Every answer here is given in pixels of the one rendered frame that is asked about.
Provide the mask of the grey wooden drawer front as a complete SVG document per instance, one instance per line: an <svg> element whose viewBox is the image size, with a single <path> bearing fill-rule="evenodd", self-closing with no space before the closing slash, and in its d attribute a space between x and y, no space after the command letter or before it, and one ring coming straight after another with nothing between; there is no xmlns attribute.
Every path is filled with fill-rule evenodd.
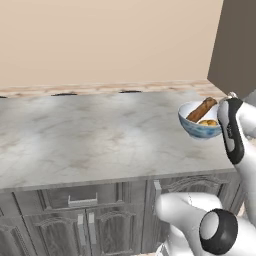
<svg viewBox="0 0 256 256"><path fill-rule="evenodd" d="M68 196L72 200L93 199L98 195L98 205L122 202L125 188L123 183L86 185L41 190L48 209L68 209Z"/></svg>

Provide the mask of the blue and white bowl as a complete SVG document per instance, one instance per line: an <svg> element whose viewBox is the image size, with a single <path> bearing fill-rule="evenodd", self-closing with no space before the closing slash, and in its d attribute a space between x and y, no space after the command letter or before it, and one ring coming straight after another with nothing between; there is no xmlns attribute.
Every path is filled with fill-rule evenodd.
<svg viewBox="0 0 256 256"><path fill-rule="evenodd" d="M206 126L202 125L201 121L217 121L218 104L214 105L197 123L186 119L186 117L200 104L201 101L192 101L186 102L180 106L178 110L178 117L181 126L191 137L196 139L211 139L217 137L222 133L220 125L216 124L215 126Z"/></svg>

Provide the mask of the brown baguette bread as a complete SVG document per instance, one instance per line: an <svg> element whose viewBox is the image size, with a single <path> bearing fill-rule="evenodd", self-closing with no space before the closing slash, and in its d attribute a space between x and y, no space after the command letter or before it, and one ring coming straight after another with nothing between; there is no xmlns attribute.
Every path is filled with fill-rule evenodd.
<svg viewBox="0 0 256 256"><path fill-rule="evenodd" d="M214 98L208 97L186 119L197 123L216 104L217 101Z"/></svg>

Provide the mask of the yellow bread roll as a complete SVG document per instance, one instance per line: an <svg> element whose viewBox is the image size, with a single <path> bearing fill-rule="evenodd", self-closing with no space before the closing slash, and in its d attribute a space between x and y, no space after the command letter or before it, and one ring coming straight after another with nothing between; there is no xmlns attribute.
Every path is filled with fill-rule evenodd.
<svg viewBox="0 0 256 256"><path fill-rule="evenodd" d="M218 123L216 120L201 120L198 124L203 125L203 126L217 126Z"/></svg>

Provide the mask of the dark brown tall cabinet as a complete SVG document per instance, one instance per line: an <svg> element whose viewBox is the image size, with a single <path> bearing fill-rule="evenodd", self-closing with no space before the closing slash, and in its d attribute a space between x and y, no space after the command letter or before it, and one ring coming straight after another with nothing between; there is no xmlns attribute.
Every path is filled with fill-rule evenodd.
<svg viewBox="0 0 256 256"><path fill-rule="evenodd" d="M224 0L207 79L228 94L256 89L256 0Z"/></svg>

